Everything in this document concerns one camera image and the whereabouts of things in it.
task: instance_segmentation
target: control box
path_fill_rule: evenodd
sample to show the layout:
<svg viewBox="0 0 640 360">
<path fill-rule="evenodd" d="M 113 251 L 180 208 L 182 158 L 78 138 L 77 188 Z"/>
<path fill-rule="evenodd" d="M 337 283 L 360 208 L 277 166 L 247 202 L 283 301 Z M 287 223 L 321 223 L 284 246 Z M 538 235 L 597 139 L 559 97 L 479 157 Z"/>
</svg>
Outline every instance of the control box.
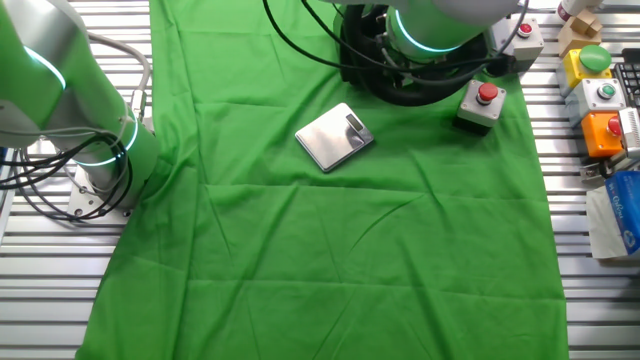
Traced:
<svg viewBox="0 0 640 360">
<path fill-rule="evenodd" d="M 453 125 L 486 135 L 500 119 L 506 97 L 507 91 L 494 84 L 471 80 Z"/>
<path fill-rule="evenodd" d="M 622 151 L 622 130 L 615 111 L 590 113 L 582 119 L 589 157 L 607 158 Z"/>
<path fill-rule="evenodd" d="M 625 98 L 616 79 L 586 79 L 565 99 L 565 114 L 571 127 L 577 127 L 589 113 L 619 111 L 625 108 Z"/>
<path fill-rule="evenodd" d="M 610 79 L 610 65 L 611 55 L 600 46 L 569 51 L 556 70 L 560 95 L 567 97 L 584 79 Z"/>
<path fill-rule="evenodd" d="M 486 36 L 489 49 L 497 52 L 513 32 L 518 19 L 502 19 L 494 24 Z M 525 19 L 504 54 L 515 58 L 515 72 L 531 68 L 544 49 L 544 39 L 536 19 Z"/>
</svg>

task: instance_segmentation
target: red button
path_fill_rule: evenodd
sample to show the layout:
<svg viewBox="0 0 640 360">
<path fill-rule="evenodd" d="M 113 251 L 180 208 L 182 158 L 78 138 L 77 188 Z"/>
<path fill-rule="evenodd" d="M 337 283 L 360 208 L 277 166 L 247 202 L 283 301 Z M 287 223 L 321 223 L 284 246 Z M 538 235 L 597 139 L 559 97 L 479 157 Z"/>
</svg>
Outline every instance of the red button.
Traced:
<svg viewBox="0 0 640 360">
<path fill-rule="evenodd" d="M 482 101 L 491 101 L 498 97 L 498 87 L 492 83 L 484 83 L 478 89 L 478 96 Z"/>
<path fill-rule="evenodd" d="M 612 117 L 611 120 L 609 120 L 609 124 L 607 125 L 607 130 L 614 136 L 622 135 L 622 128 L 620 127 L 620 119 L 617 116 Z"/>
<path fill-rule="evenodd" d="M 533 28 L 529 24 L 522 24 L 520 25 L 520 31 L 522 31 L 525 34 L 531 34 L 531 32 L 533 31 Z"/>
</svg>

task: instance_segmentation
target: green button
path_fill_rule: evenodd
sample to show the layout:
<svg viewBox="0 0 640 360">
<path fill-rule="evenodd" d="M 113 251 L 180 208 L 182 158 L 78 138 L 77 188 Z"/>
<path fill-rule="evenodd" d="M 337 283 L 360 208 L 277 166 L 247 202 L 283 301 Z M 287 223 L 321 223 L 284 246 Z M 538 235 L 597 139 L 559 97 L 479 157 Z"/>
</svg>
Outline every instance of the green button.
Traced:
<svg viewBox="0 0 640 360">
<path fill-rule="evenodd" d="M 611 54 L 598 45 L 588 45 L 580 51 L 580 62 L 589 71 L 603 72 L 611 66 Z"/>
<path fill-rule="evenodd" d="M 615 89 L 613 86 L 611 86 L 611 85 L 605 85 L 605 86 L 602 88 L 602 91 L 603 91 L 605 94 L 607 94 L 607 95 L 611 95 L 611 96 L 613 96 L 613 95 L 615 95 L 615 94 L 616 94 L 616 89 Z"/>
</svg>

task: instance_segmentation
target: blue package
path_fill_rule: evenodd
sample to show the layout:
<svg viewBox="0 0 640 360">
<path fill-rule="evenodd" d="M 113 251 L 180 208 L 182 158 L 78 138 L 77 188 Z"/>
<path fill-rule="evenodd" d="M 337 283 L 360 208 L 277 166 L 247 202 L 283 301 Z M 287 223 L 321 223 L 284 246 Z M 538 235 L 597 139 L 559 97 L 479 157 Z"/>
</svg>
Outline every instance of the blue package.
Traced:
<svg viewBox="0 0 640 360">
<path fill-rule="evenodd" d="M 640 244 L 640 172 L 620 171 L 605 182 L 627 254 L 635 253 Z"/>
</svg>

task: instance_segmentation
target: black cable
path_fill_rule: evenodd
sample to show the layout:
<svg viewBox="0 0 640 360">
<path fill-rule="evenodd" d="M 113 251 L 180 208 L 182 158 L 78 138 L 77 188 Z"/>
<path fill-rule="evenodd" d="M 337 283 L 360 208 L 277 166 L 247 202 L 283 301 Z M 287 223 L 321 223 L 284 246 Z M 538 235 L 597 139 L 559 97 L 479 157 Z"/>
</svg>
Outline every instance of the black cable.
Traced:
<svg viewBox="0 0 640 360">
<path fill-rule="evenodd" d="M 19 161 L 4 161 L 4 163 L 6 164 L 19 164 L 19 165 L 15 165 L 15 166 L 34 166 L 34 167 L 38 167 L 38 166 L 43 166 L 46 168 L 52 168 L 51 171 L 45 173 L 44 175 L 40 175 L 38 177 L 31 178 L 29 176 L 29 173 L 27 173 L 27 177 L 28 180 L 26 182 L 20 183 L 20 185 L 17 182 L 17 179 L 20 177 L 24 177 L 24 174 L 18 174 L 17 176 L 12 177 L 12 180 L 16 181 L 16 184 L 8 184 L 6 185 L 6 183 L 0 183 L 0 190 L 16 190 L 18 189 L 20 186 L 27 186 L 27 185 L 32 185 L 32 184 L 37 184 L 43 180 L 46 180 L 48 177 L 50 177 L 51 175 L 55 174 L 56 172 L 58 172 L 58 170 L 62 169 L 67 162 L 69 162 L 74 156 L 76 156 L 80 151 L 82 151 L 83 149 L 85 149 L 86 147 L 88 147 L 89 145 L 95 143 L 95 142 L 101 142 L 101 141 L 108 141 L 108 137 L 105 134 L 99 134 L 96 135 L 92 138 L 90 138 L 89 140 L 83 142 L 82 144 L 78 145 L 77 147 L 69 150 L 69 151 L 65 151 L 62 152 L 58 155 L 49 157 L 47 159 L 43 159 L 43 160 L 39 160 L 39 161 L 30 161 L 30 162 L 19 162 Z"/>
<path fill-rule="evenodd" d="M 318 25 L 320 25 L 320 27 L 324 30 L 324 32 L 326 32 L 334 41 L 336 41 L 338 44 L 344 46 L 347 50 L 351 51 L 351 53 L 353 53 L 353 54 L 359 56 L 360 58 L 366 60 L 367 62 L 369 62 L 369 63 L 371 63 L 371 64 L 373 64 L 375 66 L 378 66 L 378 67 L 380 67 L 382 69 L 385 69 L 385 70 L 391 70 L 391 71 L 401 72 L 401 73 L 407 73 L 407 72 L 420 73 L 420 72 L 424 72 L 424 71 L 442 71 L 442 70 L 447 70 L 447 69 L 455 69 L 455 68 L 458 68 L 458 67 L 461 67 L 461 66 L 465 66 L 465 65 L 469 65 L 469 64 L 476 64 L 476 63 L 485 64 L 485 63 L 489 63 L 489 62 L 498 60 L 497 58 L 473 59 L 473 60 L 469 60 L 469 61 L 460 62 L 460 63 L 457 63 L 457 64 L 447 64 L 447 65 L 441 66 L 441 67 L 438 67 L 437 65 L 433 65 L 433 64 L 420 64 L 420 65 L 423 65 L 423 66 L 415 67 L 415 68 L 411 68 L 411 69 L 402 68 L 402 67 L 398 67 L 398 66 L 387 65 L 387 64 L 381 63 L 379 61 L 376 61 L 376 60 L 366 56 L 365 54 L 359 52 L 358 50 L 354 49 L 351 45 L 349 45 L 346 41 L 342 40 L 338 35 L 336 35 L 333 31 L 331 31 L 331 29 L 329 29 L 327 24 L 325 24 L 324 21 L 322 21 L 322 19 L 318 15 L 318 13 L 316 13 L 315 10 L 313 10 L 313 8 L 311 7 L 311 5 L 309 5 L 309 2 L 307 0 L 301 0 L 301 1 L 302 1 L 302 5 L 304 5 L 304 7 L 309 12 L 309 14 L 316 21 L 316 23 L 318 23 Z"/>
<path fill-rule="evenodd" d="M 336 5 L 336 3 L 331 3 L 331 5 L 333 5 L 334 9 L 336 9 L 336 12 L 338 13 L 338 15 L 340 15 L 340 17 L 344 19 L 344 14 L 342 13 L 342 11 L 340 11 L 340 9 L 338 8 L 338 5 Z"/>
<path fill-rule="evenodd" d="M 338 69 L 345 69 L 345 70 L 359 70 L 359 71 L 371 71 L 371 70 L 376 70 L 375 68 L 364 68 L 364 67 L 359 67 L 359 66 L 351 66 L 351 65 L 344 65 L 344 64 L 338 64 L 329 60 L 325 60 L 322 59 L 320 57 L 317 57 L 309 52 L 307 52 L 306 50 L 302 49 L 301 47 L 299 47 L 298 45 L 296 45 L 293 41 L 291 41 L 291 39 L 289 39 L 287 37 L 287 35 L 285 35 L 282 30 L 280 29 L 280 27 L 278 26 L 278 24 L 276 23 L 276 20 L 273 18 L 273 14 L 271 13 L 271 9 L 269 8 L 269 3 L 267 0 L 262 0 L 262 4 L 264 5 L 264 11 L 267 13 L 267 17 L 269 18 L 269 22 L 271 22 L 271 26 L 273 27 L 273 29 L 276 31 L 276 33 L 278 33 L 278 36 L 280 36 L 280 38 L 287 43 L 287 45 L 289 45 L 291 48 L 293 48 L 293 50 L 299 52 L 300 54 L 308 57 L 309 59 L 319 62 L 321 64 L 327 65 L 327 66 L 332 66 Z"/>
<path fill-rule="evenodd" d="M 6 179 L 0 180 L 0 184 L 6 184 L 9 183 L 11 181 L 17 180 L 21 177 L 27 177 L 30 174 L 33 174 L 34 172 L 41 170 L 41 169 L 47 169 L 47 168 L 51 168 L 54 165 L 39 165 L 39 166 L 34 166 L 33 169 L 31 170 L 26 170 L 26 167 L 24 168 L 24 170 L 26 170 L 24 173 L 20 173 L 18 175 L 12 176 L 12 177 L 8 177 Z"/>
<path fill-rule="evenodd" d="M 518 18 L 518 22 L 516 23 L 516 26 L 514 27 L 513 31 L 511 32 L 511 34 L 509 35 L 509 37 L 507 38 L 505 43 L 502 44 L 502 47 L 500 47 L 498 52 L 493 56 L 494 58 L 498 57 L 498 56 L 501 56 L 504 53 L 504 51 L 506 50 L 506 48 L 511 44 L 511 41 L 513 41 L 513 38 L 516 37 L 516 35 L 518 34 L 518 29 L 520 28 L 520 25 L 522 25 L 522 23 L 524 21 L 524 17 L 527 15 L 527 11 L 529 9 L 529 2 L 530 2 L 530 0 L 524 0 L 524 6 L 522 8 L 522 12 L 520 13 L 520 17 Z M 385 59 L 391 65 L 396 65 L 395 61 L 393 61 L 393 59 L 391 58 L 391 56 L 389 55 L 389 53 L 387 52 L 387 50 L 385 48 L 382 48 L 381 51 L 382 51 L 382 54 L 384 55 Z M 448 85 L 448 84 L 455 84 L 455 83 L 469 81 L 471 78 L 473 78 L 473 76 L 475 74 L 481 72 L 487 66 L 488 66 L 488 64 L 482 64 L 479 67 L 477 67 L 476 69 L 471 70 L 470 72 L 468 72 L 466 74 L 458 75 L 458 76 L 456 76 L 454 78 L 450 78 L 450 79 L 447 79 L 447 80 L 437 80 L 437 81 L 425 80 L 425 79 L 422 79 L 420 77 L 412 76 L 412 74 L 410 72 L 406 72 L 404 74 L 404 77 L 412 80 L 413 82 L 415 82 L 416 84 L 419 84 L 419 85 L 424 85 L 424 86 L 444 86 L 444 85 Z"/>
<path fill-rule="evenodd" d="M 370 57 L 368 57 L 367 55 L 359 52 L 358 50 L 354 49 L 351 45 L 349 45 L 346 41 L 340 39 L 340 37 L 338 35 L 336 35 L 333 31 L 331 31 L 331 29 L 329 29 L 329 27 L 327 26 L 327 24 L 324 23 L 324 21 L 322 21 L 322 19 L 320 18 L 320 16 L 318 16 L 318 13 L 315 12 L 315 10 L 313 10 L 313 8 L 311 7 L 311 5 L 309 5 L 309 2 L 307 0 L 301 0 L 302 1 L 302 5 L 304 5 L 304 7 L 307 9 L 307 11 L 309 12 L 309 14 L 311 14 L 311 16 L 313 17 L 313 19 L 318 23 L 318 25 L 320 25 L 320 27 L 322 28 L 322 30 L 324 30 L 324 32 L 326 32 L 329 36 L 331 36 L 331 38 L 333 40 L 335 40 L 338 44 L 344 46 L 345 48 L 347 48 L 347 50 L 351 51 L 351 53 L 358 55 L 359 57 L 361 57 L 362 59 L 366 60 L 367 62 L 381 68 L 381 69 L 385 69 L 385 70 L 391 70 L 391 71 L 395 71 L 395 72 L 419 72 L 422 71 L 424 69 L 422 68 L 414 68 L 414 69 L 407 69 L 407 68 L 400 68 L 397 66 L 391 66 L 391 65 L 387 65 L 387 64 L 383 64 L 377 60 L 374 60 Z"/>
<path fill-rule="evenodd" d="M 113 211 L 115 208 L 118 207 L 118 205 L 124 200 L 124 198 L 127 196 L 127 194 L 129 193 L 129 190 L 131 189 L 131 185 L 133 183 L 133 169 L 131 166 L 131 160 L 129 159 L 128 156 L 121 156 L 122 153 L 126 152 L 125 147 L 122 145 L 122 142 L 119 142 L 117 144 L 118 149 L 116 148 L 112 148 L 112 153 L 113 156 L 116 157 L 116 165 L 117 165 L 117 169 L 119 174 L 122 174 L 122 171 L 128 171 L 129 172 L 129 176 L 128 176 L 128 181 L 127 181 L 127 186 L 124 189 L 122 195 L 118 198 L 118 200 L 108 209 L 103 210 L 107 204 L 113 199 L 113 197 L 115 196 L 115 194 L 118 191 L 118 187 L 115 186 L 112 191 L 109 193 L 109 196 L 107 197 L 107 199 L 105 199 L 105 201 L 98 206 L 96 209 L 94 209 L 92 212 L 82 215 L 82 216 L 76 216 L 75 214 L 69 214 L 63 210 L 61 210 L 60 208 L 56 207 L 54 204 L 52 204 L 51 202 L 49 202 L 44 196 L 42 196 L 42 194 L 38 191 L 37 187 L 34 185 L 31 185 L 31 189 L 33 190 L 34 194 L 36 194 L 36 196 L 38 196 L 46 205 L 48 205 L 50 208 L 52 208 L 53 210 L 55 210 L 55 212 L 58 214 L 56 215 L 48 213 L 44 210 L 42 210 L 40 207 L 38 207 L 33 201 L 31 201 L 31 199 L 29 198 L 29 196 L 26 194 L 26 192 L 24 191 L 24 187 L 21 186 L 19 187 L 19 191 L 21 193 L 21 195 L 26 199 L 26 201 L 41 215 L 46 216 L 47 218 L 50 218 L 52 220 L 69 220 L 69 221 L 82 221 L 82 220 L 92 220 L 92 219 L 97 219 L 99 217 L 102 217 L 106 214 L 108 214 L 109 212 Z M 28 152 L 25 150 L 24 152 L 21 152 L 21 160 L 25 163 L 30 162 L 29 159 L 29 155 Z M 122 158 L 127 159 L 127 168 L 126 170 L 124 169 L 124 166 L 122 166 L 119 161 L 118 158 Z"/>
<path fill-rule="evenodd" d="M 377 5 L 373 8 L 366 9 L 369 11 L 369 14 L 379 14 L 381 11 L 384 11 L 385 6 Z M 345 26 L 342 29 L 342 35 L 344 35 L 345 40 L 352 44 L 356 49 L 363 51 L 368 46 L 371 45 L 370 38 L 368 38 L 363 32 L 362 29 L 365 28 L 365 19 L 363 16 L 365 12 L 365 5 L 354 5 L 348 6 L 344 12 L 345 18 Z M 484 56 L 486 54 L 486 46 L 484 45 L 484 39 L 479 35 L 476 39 L 471 40 L 464 44 L 460 50 L 456 50 L 451 54 L 455 59 L 464 59 L 468 57 L 468 54 L 482 54 Z M 344 57 L 349 57 L 351 62 L 356 65 L 363 65 L 363 60 L 355 56 L 354 54 L 349 54 L 346 51 L 344 52 Z M 467 66 L 459 69 L 458 72 L 466 72 L 472 69 L 473 66 Z M 369 74 L 356 73 L 357 81 L 361 84 L 369 93 L 374 96 L 389 102 L 394 105 L 399 106 L 424 106 L 428 104 L 432 104 L 434 102 L 438 102 L 443 100 L 451 95 L 453 95 L 456 91 L 460 90 L 464 83 L 456 83 L 450 85 L 441 85 L 441 86 L 390 86 L 389 77 L 381 74 L 380 72 L 378 76 L 368 76 Z M 437 74 L 434 73 L 434 78 L 441 78 L 446 74 Z"/>
</svg>

